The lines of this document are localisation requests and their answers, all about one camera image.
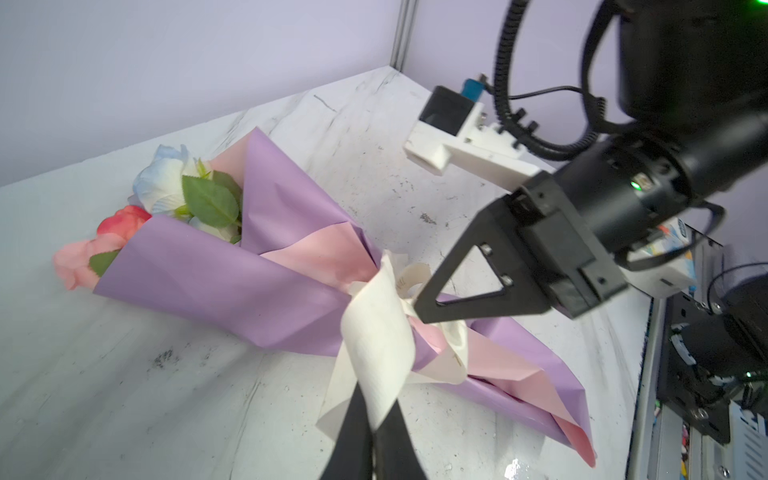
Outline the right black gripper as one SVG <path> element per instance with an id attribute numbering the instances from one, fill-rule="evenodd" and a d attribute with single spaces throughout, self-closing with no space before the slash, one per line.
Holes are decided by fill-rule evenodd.
<path id="1" fill-rule="evenodd" d="M 414 302 L 426 324 L 540 315 L 550 302 L 575 319 L 624 290 L 624 271 L 683 255 L 630 259 L 660 224 L 689 208 L 710 211 L 710 229 L 724 220 L 696 190 L 709 165 L 678 144 L 611 137 L 547 174 L 551 165 L 485 120 L 482 103 L 438 86 L 404 144 L 435 175 L 453 165 L 506 191 L 533 177 L 482 209 L 446 254 Z"/>

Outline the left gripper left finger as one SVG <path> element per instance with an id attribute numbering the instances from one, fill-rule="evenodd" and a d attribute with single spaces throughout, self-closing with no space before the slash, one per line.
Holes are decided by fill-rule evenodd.
<path id="1" fill-rule="evenodd" d="M 355 387 L 341 430 L 321 480 L 371 480 L 373 434 L 359 385 Z"/>

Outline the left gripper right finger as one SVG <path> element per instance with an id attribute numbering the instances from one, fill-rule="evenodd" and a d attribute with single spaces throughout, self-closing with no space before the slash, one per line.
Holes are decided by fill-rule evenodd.
<path id="1" fill-rule="evenodd" d="M 374 471 L 378 480 L 426 480 L 398 402 L 373 436 Z"/>

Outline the cream ribbon roll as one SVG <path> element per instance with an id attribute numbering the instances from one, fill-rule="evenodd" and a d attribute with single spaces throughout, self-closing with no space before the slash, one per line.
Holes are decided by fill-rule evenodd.
<path id="1" fill-rule="evenodd" d="M 352 300 L 341 319 L 342 343 L 317 428 L 331 440 L 341 428 L 354 390 L 362 391 L 372 432 L 384 423 L 409 383 L 463 383 L 469 373 L 468 327 L 463 320 L 426 325 L 409 295 L 431 278 L 428 265 L 386 250 L 381 267 L 368 282 L 354 282 Z"/>

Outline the pink purple wrapping paper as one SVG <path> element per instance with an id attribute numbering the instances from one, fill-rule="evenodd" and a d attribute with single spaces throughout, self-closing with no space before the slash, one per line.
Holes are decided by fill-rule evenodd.
<path id="1" fill-rule="evenodd" d="M 374 277 L 384 252 L 260 130 L 213 167 L 244 191 L 241 240 L 230 244 L 156 215 L 122 248 L 96 293 L 215 324 L 261 347 L 336 361 L 349 289 Z M 585 390 L 565 363 L 511 318 L 466 325 L 468 377 L 442 384 L 594 465 Z"/>

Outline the white fake rose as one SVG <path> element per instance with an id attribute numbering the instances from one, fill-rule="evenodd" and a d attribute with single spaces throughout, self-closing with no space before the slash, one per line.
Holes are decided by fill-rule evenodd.
<path id="1" fill-rule="evenodd" d="M 234 242 L 242 229 L 243 191 L 228 173 L 214 169 L 187 148 L 161 145 L 133 181 L 129 203 Z"/>

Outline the light pink fake rose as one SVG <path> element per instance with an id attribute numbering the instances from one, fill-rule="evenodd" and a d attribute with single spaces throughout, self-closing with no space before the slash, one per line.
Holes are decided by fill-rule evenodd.
<path id="1" fill-rule="evenodd" d="M 56 274 L 68 290 L 84 287 L 93 290 L 99 276 L 90 268 L 90 258 L 97 254 L 121 249 L 127 241 L 114 233 L 98 235 L 92 240 L 75 242 L 62 247 L 53 256 Z"/>

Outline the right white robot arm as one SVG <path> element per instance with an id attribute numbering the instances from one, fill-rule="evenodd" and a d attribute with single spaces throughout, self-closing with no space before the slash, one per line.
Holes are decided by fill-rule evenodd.
<path id="1" fill-rule="evenodd" d="M 541 139 L 509 93 L 527 3 L 509 5 L 491 77 L 436 87 L 406 143 L 441 173 L 500 186 L 418 293 L 426 324 L 557 309 L 576 318 L 626 287 L 657 227 L 767 160 L 767 9 L 757 1 L 604 1 L 581 50 L 587 118 L 570 144 Z"/>

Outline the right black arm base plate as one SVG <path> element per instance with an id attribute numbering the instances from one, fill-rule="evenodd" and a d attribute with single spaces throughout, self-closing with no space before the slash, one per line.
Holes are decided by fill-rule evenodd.
<path id="1" fill-rule="evenodd" d="M 727 444 L 731 400 L 767 375 L 767 277 L 734 287 L 722 306 L 714 313 L 684 293 L 665 300 L 657 398 Z"/>

